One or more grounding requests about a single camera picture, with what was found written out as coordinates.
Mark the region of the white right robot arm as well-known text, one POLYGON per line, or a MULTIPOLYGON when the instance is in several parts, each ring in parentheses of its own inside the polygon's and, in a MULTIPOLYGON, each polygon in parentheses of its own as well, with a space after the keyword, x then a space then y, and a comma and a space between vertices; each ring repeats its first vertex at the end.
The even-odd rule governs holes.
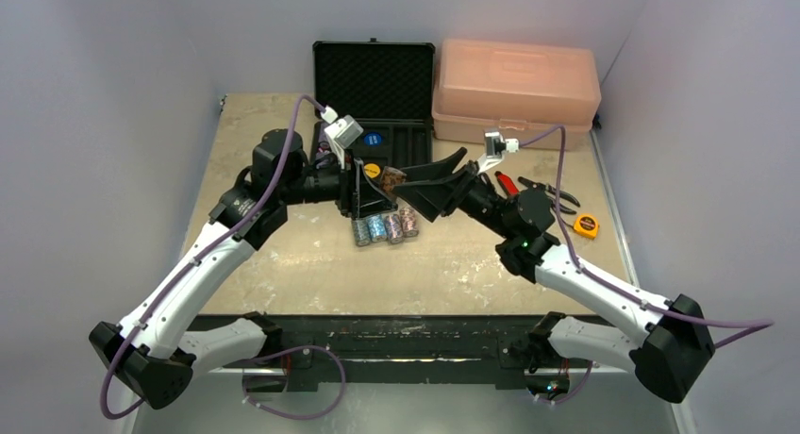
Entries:
POLYGON ((548 233, 556 221, 538 190, 506 198, 468 163, 435 180, 406 182, 394 193, 428 221, 459 209, 501 237, 495 251, 503 266, 575 300, 604 319, 601 325, 556 314, 532 336, 534 360, 585 359, 633 374, 653 395, 684 401, 716 352, 701 306, 685 294, 675 299, 645 291, 580 257, 548 233))

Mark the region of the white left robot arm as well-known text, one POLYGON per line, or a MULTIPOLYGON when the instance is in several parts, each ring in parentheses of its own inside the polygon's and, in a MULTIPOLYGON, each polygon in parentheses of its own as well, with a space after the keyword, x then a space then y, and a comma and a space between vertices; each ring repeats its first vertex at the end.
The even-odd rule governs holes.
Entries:
POLYGON ((302 137, 289 129, 267 132, 252 161, 211 210, 197 239, 158 287, 117 323, 101 322, 89 340, 117 379, 140 404, 163 409, 192 380, 238 362, 268 367, 290 349, 282 330, 265 315, 246 313, 232 323, 194 331, 192 322, 222 284, 289 218, 291 205, 333 202, 353 222, 381 220, 396 208, 398 186, 417 175, 452 171, 447 162, 375 173, 342 134, 321 137, 328 149, 314 156, 302 137))

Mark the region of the brown chip stack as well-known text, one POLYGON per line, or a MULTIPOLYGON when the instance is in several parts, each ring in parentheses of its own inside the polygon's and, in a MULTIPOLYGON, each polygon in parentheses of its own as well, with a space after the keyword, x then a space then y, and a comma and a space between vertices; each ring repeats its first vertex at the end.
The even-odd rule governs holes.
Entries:
POLYGON ((386 166, 380 179, 380 187, 387 195, 394 196, 394 188, 407 180, 407 174, 400 169, 386 166))

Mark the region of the pink poker chip stack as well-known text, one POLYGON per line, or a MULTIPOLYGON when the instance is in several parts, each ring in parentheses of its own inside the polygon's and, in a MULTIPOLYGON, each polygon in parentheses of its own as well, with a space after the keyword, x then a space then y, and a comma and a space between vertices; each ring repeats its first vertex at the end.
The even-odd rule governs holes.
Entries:
POLYGON ((398 211, 398 216, 402 231, 406 238, 412 238, 419 235, 420 230, 418 227, 417 212, 415 209, 411 207, 400 208, 398 211))

